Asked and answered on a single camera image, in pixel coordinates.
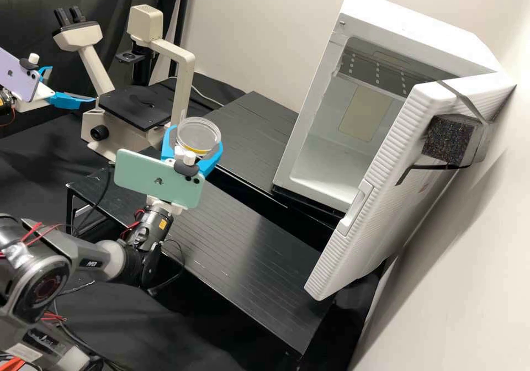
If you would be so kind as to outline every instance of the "label sticker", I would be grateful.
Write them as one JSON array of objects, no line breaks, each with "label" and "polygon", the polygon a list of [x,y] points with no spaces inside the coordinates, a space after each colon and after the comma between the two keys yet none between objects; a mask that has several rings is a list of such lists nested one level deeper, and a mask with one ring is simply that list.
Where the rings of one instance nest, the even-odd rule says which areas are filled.
[{"label": "label sticker", "polygon": [[102,261],[95,261],[93,259],[82,259],[79,263],[80,267],[101,267],[103,265]]},{"label": "label sticker", "polygon": [[66,345],[37,328],[29,330],[22,338],[22,341],[43,353],[53,354],[59,357],[67,352]]},{"label": "label sticker", "polygon": [[27,361],[28,363],[34,362],[43,355],[42,353],[37,352],[36,350],[33,350],[21,343],[11,346],[6,350],[6,353],[20,357],[22,360]]}]

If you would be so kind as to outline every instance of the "black foam block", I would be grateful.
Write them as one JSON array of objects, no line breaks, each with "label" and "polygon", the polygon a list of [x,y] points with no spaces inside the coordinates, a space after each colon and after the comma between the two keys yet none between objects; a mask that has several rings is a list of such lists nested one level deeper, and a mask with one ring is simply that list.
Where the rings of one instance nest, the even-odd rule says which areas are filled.
[{"label": "black foam block", "polygon": [[455,166],[473,162],[485,127],[473,117],[461,114],[435,115],[427,128],[421,153]]}]

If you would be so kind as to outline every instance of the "white knob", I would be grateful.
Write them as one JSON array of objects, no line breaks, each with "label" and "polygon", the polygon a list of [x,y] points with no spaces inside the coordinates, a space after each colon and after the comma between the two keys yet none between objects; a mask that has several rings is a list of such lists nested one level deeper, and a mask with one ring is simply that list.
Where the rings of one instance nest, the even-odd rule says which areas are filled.
[{"label": "white knob", "polygon": [[29,54],[28,61],[30,63],[33,63],[34,65],[36,65],[37,63],[39,63],[39,55],[37,55],[37,54]]},{"label": "white knob", "polygon": [[188,150],[186,153],[184,153],[184,158],[182,159],[182,161],[184,161],[184,164],[192,166],[195,164],[195,158],[195,153]]},{"label": "white knob", "polygon": [[175,160],[182,160],[184,154],[186,154],[186,150],[181,145],[175,146]]}]

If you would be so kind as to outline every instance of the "black cable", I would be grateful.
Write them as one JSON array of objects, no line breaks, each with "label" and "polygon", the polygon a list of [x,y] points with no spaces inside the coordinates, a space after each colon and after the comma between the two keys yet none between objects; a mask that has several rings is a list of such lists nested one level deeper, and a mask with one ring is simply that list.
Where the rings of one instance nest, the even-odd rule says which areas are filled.
[{"label": "black cable", "polygon": [[[54,306],[54,312],[55,314],[59,314],[59,311],[57,309],[57,300],[54,299],[53,300],[53,306]],[[92,352],[96,355],[98,355],[99,357],[101,357],[103,359],[103,361],[109,366],[112,368],[112,370],[114,371],[133,371],[131,368],[125,366],[125,365],[122,365],[122,364],[119,364],[111,359],[109,359],[107,356],[104,356],[102,355],[101,353],[99,353],[97,350],[95,350],[92,346],[90,346],[89,344],[87,344],[83,339],[81,339],[79,336],[77,336],[72,330],[70,330],[69,327],[67,327],[61,320],[57,320],[57,322],[59,323],[59,327],[63,330],[63,332],[71,339],[73,340],[75,343],[77,343],[78,345],[82,346],[85,348],[85,350],[88,350],[89,352]]]},{"label": "black cable", "polygon": [[114,168],[114,164],[109,164],[109,166],[107,168],[107,181],[105,182],[105,187],[103,188],[103,191],[101,192],[101,195],[99,196],[99,199],[94,203],[94,205],[92,206],[92,208],[90,209],[88,214],[85,215],[85,217],[81,220],[81,222],[79,223],[78,227],[74,226],[72,228],[72,233],[73,233],[74,236],[77,237],[79,235],[79,233],[81,232],[81,229],[84,227],[83,226],[84,223],[92,215],[92,213],[96,210],[96,208],[99,206],[99,204],[101,203],[101,201],[105,197],[105,195],[107,193],[107,190],[109,189],[109,186],[110,186],[110,181],[112,179],[112,173],[110,171],[111,168]]},{"label": "black cable", "polygon": [[158,292],[170,285],[171,283],[173,283],[176,279],[178,279],[180,276],[182,276],[182,274],[184,273],[184,270],[186,269],[186,258],[184,257],[184,252],[182,251],[182,247],[181,247],[181,244],[177,241],[177,240],[174,240],[172,238],[167,238],[165,239],[165,241],[173,241],[177,246],[178,246],[178,250],[180,251],[181,253],[181,269],[178,271],[177,274],[175,274],[173,277],[171,277],[170,279],[164,281],[163,283],[159,284],[159,285],[156,285],[154,287],[151,287],[147,290],[147,293],[151,296],[155,296],[156,294],[158,294]]}]

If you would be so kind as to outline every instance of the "cable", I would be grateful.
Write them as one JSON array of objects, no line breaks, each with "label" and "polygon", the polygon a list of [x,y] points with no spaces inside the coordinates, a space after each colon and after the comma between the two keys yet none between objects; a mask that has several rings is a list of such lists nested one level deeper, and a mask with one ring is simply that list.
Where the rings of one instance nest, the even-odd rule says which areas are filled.
[{"label": "cable", "polygon": [[73,227],[72,233],[74,233],[74,235],[76,237],[79,236],[79,233],[81,232],[81,229],[84,227],[83,226],[84,223],[87,221],[87,219],[92,215],[92,213],[99,206],[99,204],[103,200],[103,197],[105,197],[105,195],[107,193],[107,190],[109,189],[110,180],[111,180],[111,176],[112,176],[112,173],[110,172],[110,169],[113,168],[113,167],[114,167],[113,164],[109,164],[109,167],[107,168],[107,182],[105,183],[105,187],[103,188],[103,191],[101,192],[101,195],[99,196],[99,199],[94,203],[94,205],[92,206],[92,208],[90,209],[88,214],[85,215],[85,217],[81,220],[81,222],[79,223],[78,227],[77,228]]},{"label": "cable", "polygon": [[165,282],[159,284],[159,285],[156,285],[154,287],[151,287],[147,290],[147,293],[151,296],[155,296],[156,294],[158,294],[158,292],[164,288],[164,287],[167,287],[168,285],[170,285],[171,283],[173,283],[176,279],[178,279],[180,276],[182,276],[182,274],[184,273],[184,270],[186,269],[186,258],[184,257],[184,252],[182,251],[182,247],[181,247],[181,244],[177,241],[177,240],[174,240],[172,238],[167,238],[165,239],[165,241],[173,241],[177,246],[178,246],[178,250],[180,251],[181,253],[181,269],[178,271],[177,274],[175,274],[172,278],[166,280]]},{"label": "cable", "polygon": [[141,223],[141,221],[136,221],[136,222],[133,222],[132,224],[130,224],[129,226],[127,226],[127,228],[123,232],[121,232],[120,239],[125,240],[125,238],[124,238],[125,234],[128,231],[130,231],[130,230],[134,229],[135,227],[137,227],[140,223]]},{"label": "cable", "polygon": [[[169,78],[175,78],[175,79],[176,79],[177,76],[170,76],[170,77],[168,77],[167,79],[169,79]],[[212,99],[212,98],[207,97],[205,94],[203,94],[201,91],[199,91],[199,90],[196,88],[196,86],[192,85],[192,88],[193,88],[193,90],[194,90],[195,92],[197,92],[197,94],[198,94],[201,98],[204,98],[204,99],[206,99],[206,100],[209,100],[210,102],[213,102],[213,103],[215,103],[215,104],[218,105],[218,106],[221,106],[221,107],[224,106],[221,102],[218,102],[218,101],[215,100],[215,99]]]},{"label": "cable", "polygon": [[57,295],[57,297],[60,297],[60,296],[63,296],[63,295],[68,295],[68,294],[73,294],[74,292],[81,291],[82,289],[90,287],[92,284],[95,284],[95,283],[96,283],[96,280],[92,280],[90,283],[82,284],[79,287],[75,287],[75,288],[70,288],[70,289],[64,290],[63,292],[59,293]]},{"label": "cable", "polygon": [[31,230],[30,230],[29,232],[27,232],[27,233],[25,234],[25,236],[22,237],[22,238],[20,239],[20,241],[22,241],[22,242],[26,241],[26,239],[27,239],[29,236],[31,236],[32,233],[34,233],[34,232],[35,232],[35,231],[36,231],[36,230],[37,230],[42,224],[43,224],[42,222],[39,222],[39,223],[37,223],[35,226],[33,226],[33,227],[31,228]]},{"label": "cable", "polygon": [[195,86],[192,86],[193,90],[195,92],[197,92],[199,94],[199,96],[201,96],[202,98],[206,99],[206,100],[209,100],[210,102],[213,102],[221,107],[223,107],[224,105],[221,103],[221,102],[218,102],[217,100],[215,99],[212,99],[212,98],[209,98],[207,97],[205,94],[203,94],[201,91],[199,91],[198,89],[195,88]]},{"label": "cable", "polygon": [[[57,310],[57,300],[54,299],[53,300],[53,306],[54,306],[54,312],[56,314],[59,313],[59,311]],[[132,369],[130,369],[129,367],[126,367],[124,365],[121,365],[115,361],[112,361],[111,359],[109,359],[107,356],[104,356],[102,355],[101,353],[99,353],[97,350],[95,350],[92,346],[90,346],[89,344],[87,344],[83,339],[81,339],[80,337],[78,337],[76,334],[73,333],[73,331],[70,330],[70,328],[68,328],[62,321],[60,320],[57,320],[57,322],[59,323],[59,327],[63,330],[63,332],[70,338],[72,339],[75,343],[77,343],[78,345],[82,346],[85,348],[85,350],[88,350],[98,356],[100,356],[104,361],[105,363],[111,367],[113,370],[117,370],[117,371],[132,371]]]},{"label": "cable", "polygon": [[11,121],[8,122],[8,123],[5,123],[5,124],[0,124],[0,128],[8,126],[9,124],[11,124],[12,122],[15,121],[15,118],[17,118],[17,115],[16,115],[16,112],[15,112],[15,106],[14,105],[11,106],[11,112],[12,112],[12,115],[13,115],[13,117],[11,118]]},{"label": "cable", "polygon": [[41,238],[43,238],[44,236],[46,236],[49,232],[51,232],[53,229],[56,229],[58,228],[59,226],[62,226],[63,224],[57,224],[57,225],[53,225],[51,228],[49,228],[48,230],[46,230],[44,233],[41,233],[38,237],[34,238],[33,240],[31,240],[30,242],[26,243],[26,246],[29,247],[31,244],[35,243],[36,241],[39,241]]},{"label": "cable", "polygon": [[[22,237],[20,239],[21,242],[24,242],[31,234],[33,234],[43,223],[42,222],[39,222],[37,223],[35,226],[33,226],[31,228],[31,230],[29,232],[27,232],[24,237]],[[2,251],[0,251],[0,258],[5,258],[6,256],[4,255],[4,253]]]}]

